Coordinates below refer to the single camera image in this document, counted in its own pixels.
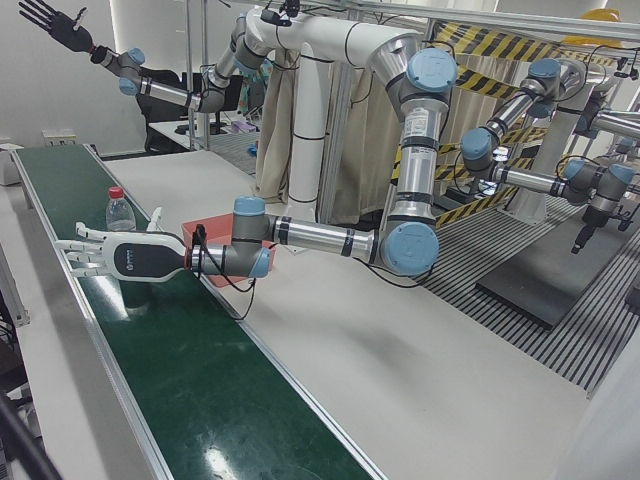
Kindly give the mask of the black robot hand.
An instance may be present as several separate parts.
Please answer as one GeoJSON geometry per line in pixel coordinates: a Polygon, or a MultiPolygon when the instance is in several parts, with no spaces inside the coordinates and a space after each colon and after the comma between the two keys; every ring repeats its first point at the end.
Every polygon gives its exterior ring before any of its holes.
{"type": "Polygon", "coordinates": [[[91,53],[95,45],[91,34],[82,26],[87,8],[75,17],[54,9],[45,1],[19,1],[19,14],[44,30],[51,38],[73,52],[91,53]]]}

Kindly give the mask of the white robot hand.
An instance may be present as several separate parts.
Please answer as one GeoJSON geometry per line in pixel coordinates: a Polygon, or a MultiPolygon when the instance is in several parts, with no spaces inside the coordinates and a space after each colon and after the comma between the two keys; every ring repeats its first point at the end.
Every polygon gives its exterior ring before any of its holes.
{"type": "Polygon", "coordinates": [[[162,209],[156,208],[147,229],[138,231],[93,230],[76,224],[76,240],[57,240],[54,246],[70,261],[85,263],[71,271],[75,277],[111,275],[122,281],[166,282],[186,268],[183,241],[157,229],[162,209]]]}

